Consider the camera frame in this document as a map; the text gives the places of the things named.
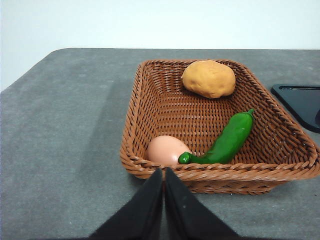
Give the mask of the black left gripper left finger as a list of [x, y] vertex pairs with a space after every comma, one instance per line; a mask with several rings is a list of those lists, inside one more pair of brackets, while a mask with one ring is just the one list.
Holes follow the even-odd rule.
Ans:
[[158, 240], [163, 210], [163, 175], [154, 171], [137, 193], [90, 236], [90, 240]]

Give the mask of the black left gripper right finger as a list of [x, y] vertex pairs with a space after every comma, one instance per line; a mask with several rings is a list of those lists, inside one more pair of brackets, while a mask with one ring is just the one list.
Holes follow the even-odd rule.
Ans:
[[165, 211], [171, 240], [241, 238], [200, 203], [171, 168], [165, 171]]

